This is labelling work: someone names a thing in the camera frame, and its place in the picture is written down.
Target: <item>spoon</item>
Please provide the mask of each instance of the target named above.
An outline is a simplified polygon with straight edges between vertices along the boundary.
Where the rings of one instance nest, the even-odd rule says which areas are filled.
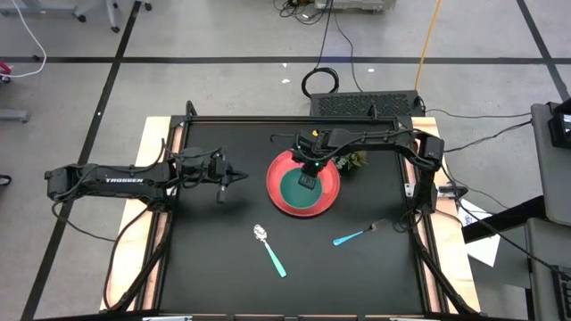
[[[268,233],[266,232],[266,230],[263,227],[261,227],[261,225],[258,224],[253,227],[253,233],[254,235],[256,235],[256,239],[264,243],[264,245],[266,246],[266,250],[268,250],[269,256],[271,257],[271,260],[274,262],[274,266],[276,266],[279,276],[286,277],[287,273],[286,270],[284,269],[284,266],[282,266],[282,264],[279,262],[279,259],[277,259],[276,254],[269,247],[268,242],[266,242],[266,239],[268,238]]]

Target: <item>green plate center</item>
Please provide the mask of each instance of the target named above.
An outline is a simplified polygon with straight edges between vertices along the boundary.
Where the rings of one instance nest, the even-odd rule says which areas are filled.
[[[285,173],[279,184],[279,192],[284,201],[299,210],[308,209],[318,202],[321,197],[321,180],[317,178],[315,188],[312,190],[299,185],[298,180],[302,169],[292,169]]]

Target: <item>wooden table frame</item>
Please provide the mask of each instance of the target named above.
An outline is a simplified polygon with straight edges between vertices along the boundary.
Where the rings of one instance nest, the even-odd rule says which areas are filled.
[[[169,137],[171,117],[149,117],[146,119],[145,129],[139,146],[136,166],[146,166],[155,161],[157,154],[161,150],[161,139],[168,141],[173,152],[177,152],[183,136],[183,128],[175,127],[172,137]],[[423,130],[429,134],[438,136],[438,128],[434,118],[412,118],[414,128]],[[407,176],[410,183],[415,182],[415,174],[412,165],[406,162]],[[434,180],[437,185],[445,185],[448,178],[442,170],[436,173]],[[145,208],[144,204],[138,200],[127,200],[123,211],[123,218],[120,230],[130,222],[138,213]],[[438,253],[440,269],[454,286],[454,289],[462,296],[464,301],[474,310],[480,310],[476,288],[470,269],[466,245],[462,236],[461,224],[458,220],[450,218],[444,213],[458,215],[454,200],[439,199],[436,205],[437,212],[431,215],[431,224],[434,231],[434,242]],[[111,304],[116,302],[120,296],[131,285],[138,272],[141,270],[144,258],[148,255],[145,249],[152,241],[156,245],[162,236],[166,214],[153,214],[147,212],[133,226],[125,232],[117,246],[113,261],[110,282],[106,291]],[[427,245],[427,235],[424,224],[418,226],[420,236],[424,245]],[[154,232],[154,239],[149,238]],[[152,309],[156,301],[157,282],[159,281],[159,262],[149,276],[145,288],[141,291],[143,299],[137,304],[141,309]],[[432,312],[444,311],[440,306],[438,291],[434,277],[424,265],[426,286],[428,289],[429,309]],[[135,304],[131,304],[129,309],[134,309]],[[449,303],[448,309],[453,313],[454,307]]]

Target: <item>black device box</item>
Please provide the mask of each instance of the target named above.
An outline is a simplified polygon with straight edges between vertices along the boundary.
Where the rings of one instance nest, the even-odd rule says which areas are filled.
[[[416,90],[312,94],[310,116],[370,116],[371,106],[378,117],[424,116]]]
[[[548,103],[553,118],[549,121],[551,143],[555,147],[571,149],[571,99],[562,104]]]

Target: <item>teal spoon handle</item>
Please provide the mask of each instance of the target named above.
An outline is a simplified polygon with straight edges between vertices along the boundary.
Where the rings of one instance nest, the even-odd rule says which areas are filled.
[[[271,250],[268,243],[264,242],[264,245],[266,245],[266,249],[268,250],[271,260],[274,262],[274,266],[276,266],[279,276],[286,277],[287,276],[286,269],[284,268],[284,266],[282,266],[282,263],[279,261],[279,259],[277,259],[277,256],[274,253],[274,251]]]

